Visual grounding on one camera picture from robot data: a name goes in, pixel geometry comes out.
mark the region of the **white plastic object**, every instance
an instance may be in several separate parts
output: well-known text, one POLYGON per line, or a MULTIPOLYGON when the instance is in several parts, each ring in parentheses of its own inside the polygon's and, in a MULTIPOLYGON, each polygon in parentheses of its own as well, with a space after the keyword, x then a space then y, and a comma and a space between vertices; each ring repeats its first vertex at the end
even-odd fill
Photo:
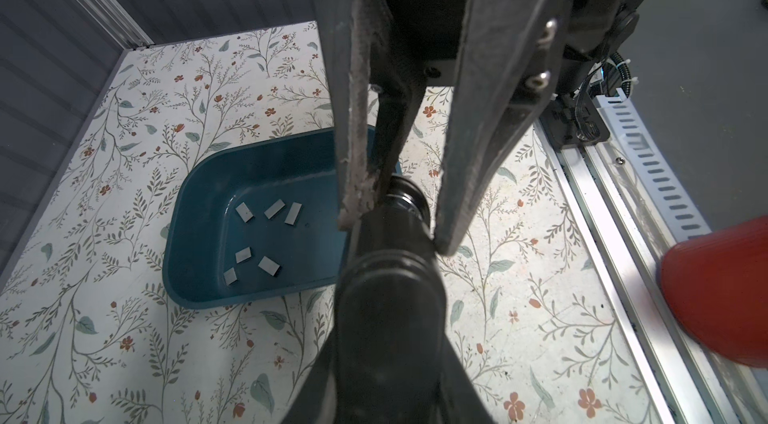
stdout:
POLYGON ((232 283, 237 281, 237 275, 235 274, 235 268, 230 267, 224 272, 224 282, 227 286, 231 286, 232 283))
POLYGON ((245 205, 244 202, 241 202, 239 206, 235 208, 237 211, 237 214, 240 215, 240 218, 243 219, 243 222, 248 222, 249 219, 254 217, 254 213, 248 209, 248 206, 245 205))
POLYGON ((286 216, 287 225, 293 226, 296 223, 296 218, 299 217, 299 211, 301 211, 301 203, 294 202, 290 206, 290 211, 288 211, 288 216, 286 216))
POLYGON ((267 219, 272 219, 274 215, 280 212, 280 209, 285 207, 286 207, 286 203, 284 203, 282 199, 278 199, 277 201, 275 201, 275 204, 273 204, 272 206, 270 206, 269 209, 264 211, 264 216, 266 216, 267 219))
POLYGON ((243 249, 241 251, 237 251, 235 253, 235 262, 236 263, 239 264, 239 263, 243 262, 245 259, 250 259, 250 247, 246 247, 245 249, 243 249))
POLYGON ((272 261, 269 257, 264 256, 261 258, 261 262, 259 263, 259 267, 264 269, 268 274, 274 276, 277 274, 277 271, 280 269, 280 265, 278 265, 275 261, 272 261))

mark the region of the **silver bolt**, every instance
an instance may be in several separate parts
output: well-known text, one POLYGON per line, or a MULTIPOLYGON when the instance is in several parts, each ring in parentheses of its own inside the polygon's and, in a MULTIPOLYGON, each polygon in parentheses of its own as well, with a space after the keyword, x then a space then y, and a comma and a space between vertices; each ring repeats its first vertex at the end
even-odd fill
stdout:
POLYGON ((542 37, 536 41, 536 44, 541 47, 548 47, 550 44, 552 44, 552 40, 554 39, 554 34, 558 31, 558 21, 555 18, 552 18, 551 20, 547 21, 546 25, 544 25, 544 33, 542 37))
POLYGON ((549 71, 544 71, 543 73, 534 74, 532 76, 529 76, 528 79, 525 80, 525 87, 530 89, 531 91, 539 92, 549 86, 549 78, 552 77, 552 74, 549 73, 549 71))

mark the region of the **red object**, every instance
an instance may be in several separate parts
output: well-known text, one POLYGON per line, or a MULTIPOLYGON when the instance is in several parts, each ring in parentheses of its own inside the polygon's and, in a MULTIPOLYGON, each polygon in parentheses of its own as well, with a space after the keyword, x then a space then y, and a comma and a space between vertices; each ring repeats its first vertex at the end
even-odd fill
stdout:
POLYGON ((768 216, 672 247, 661 263, 661 289, 699 342, 768 367, 768 216))

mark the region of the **gray floor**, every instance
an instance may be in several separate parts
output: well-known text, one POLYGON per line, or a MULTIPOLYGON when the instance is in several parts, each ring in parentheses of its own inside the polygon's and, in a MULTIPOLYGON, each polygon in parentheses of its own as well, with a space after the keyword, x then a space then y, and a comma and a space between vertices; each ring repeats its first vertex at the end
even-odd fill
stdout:
POLYGON ((621 47, 632 101, 713 230, 768 214, 768 10, 646 0, 621 47))

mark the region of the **floral tablecloth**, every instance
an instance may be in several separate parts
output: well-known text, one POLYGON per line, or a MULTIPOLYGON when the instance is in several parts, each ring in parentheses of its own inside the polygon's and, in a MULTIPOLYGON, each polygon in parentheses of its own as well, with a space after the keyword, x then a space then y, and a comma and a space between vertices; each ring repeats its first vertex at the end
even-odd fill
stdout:
MULTIPOLYGON (((401 156, 432 206, 451 95, 428 90, 401 156)), ((129 53, 0 294, 0 422, 279 422, 332 289, 192 311, 162 256, 198 162, 330 125, 314 23, 129 53)), ((531 131, 440 265, 446 333, 499 422, 658 421, 531 131)))

